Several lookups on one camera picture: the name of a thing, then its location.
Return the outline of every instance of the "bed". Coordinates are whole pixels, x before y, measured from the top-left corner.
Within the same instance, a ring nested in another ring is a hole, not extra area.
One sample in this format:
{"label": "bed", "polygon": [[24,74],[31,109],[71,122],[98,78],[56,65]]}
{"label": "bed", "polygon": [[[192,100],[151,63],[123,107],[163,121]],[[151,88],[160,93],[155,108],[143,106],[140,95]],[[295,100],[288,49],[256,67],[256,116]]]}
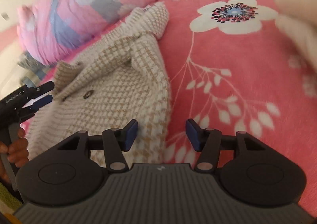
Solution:
{"label": "bed", "polygon": [[[170,12],[159,46],[172,91],[164,161],[197,160],[184,131],[188,118],[223,134],[245,130],[304,169],[300,205],[317,216],[317,77],[275,27],[274,2],[160,1]],[[220,164],[231,158],[230,151],[221,153]]]}

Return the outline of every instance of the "blurry beige object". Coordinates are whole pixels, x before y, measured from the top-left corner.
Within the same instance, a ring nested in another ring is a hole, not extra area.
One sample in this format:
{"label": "blurry beige object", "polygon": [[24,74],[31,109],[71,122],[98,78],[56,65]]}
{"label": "blurry beige object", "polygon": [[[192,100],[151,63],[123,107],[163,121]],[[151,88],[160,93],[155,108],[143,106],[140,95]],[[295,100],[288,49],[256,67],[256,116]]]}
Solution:
{"label": "blurry beige object", "polygon": [[20,79],[27,70],[17,65],[19,56],[23,53],[19,41],[13,43],[0,51],[0,98],[20,87]]}
{"label": "blurry beige object", "polygon": [[277,28],[286,34],[317,72],[317,0],[275,0]]}

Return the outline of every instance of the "flower center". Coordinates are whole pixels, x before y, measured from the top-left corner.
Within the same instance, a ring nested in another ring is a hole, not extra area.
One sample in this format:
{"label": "flower center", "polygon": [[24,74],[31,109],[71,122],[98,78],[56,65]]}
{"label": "flower center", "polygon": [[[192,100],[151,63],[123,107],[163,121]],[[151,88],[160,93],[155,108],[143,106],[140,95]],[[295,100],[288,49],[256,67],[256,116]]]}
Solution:
{"label": "flower center", "polygon": [[258,14],[255,10],[256,7],[250,7],[243,3],[224,5],[213,10],[212,19],[225,23],[226,21],[241,22],[255,18],[255,14]]}

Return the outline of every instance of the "beige and white sweater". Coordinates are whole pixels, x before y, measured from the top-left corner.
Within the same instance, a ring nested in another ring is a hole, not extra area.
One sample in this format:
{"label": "beige and white sweater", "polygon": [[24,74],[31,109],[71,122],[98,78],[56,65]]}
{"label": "beige and white sweater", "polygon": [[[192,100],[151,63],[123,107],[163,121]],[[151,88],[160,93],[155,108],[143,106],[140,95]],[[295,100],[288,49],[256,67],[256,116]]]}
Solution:
{"label": "beige and white sweater", "polygon": [[[30,159],[79,130],[97,135],[136,119],[138,137],[125,153],[127,163],[161,162],[170,92],[157,39],[168,18],[163,3],[136,8],[74,64],[58,64],[54,100],[36,113],[27,135]],[[93,94],[84,99],[90,90]],[[105,164],[102,151],[92,151],[91,159]]]}

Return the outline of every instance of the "brown button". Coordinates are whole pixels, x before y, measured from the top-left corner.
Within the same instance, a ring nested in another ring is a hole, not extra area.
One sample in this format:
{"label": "brown button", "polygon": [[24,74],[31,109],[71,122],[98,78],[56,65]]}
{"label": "brown button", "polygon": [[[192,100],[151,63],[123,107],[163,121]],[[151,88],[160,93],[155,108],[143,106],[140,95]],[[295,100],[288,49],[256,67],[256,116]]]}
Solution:
{"label": "brown button", "polygon": [[84,99],[87,99],[89,96],[91,96],[94,93],[93,90],[89,90],[87,93],[84,95]]}

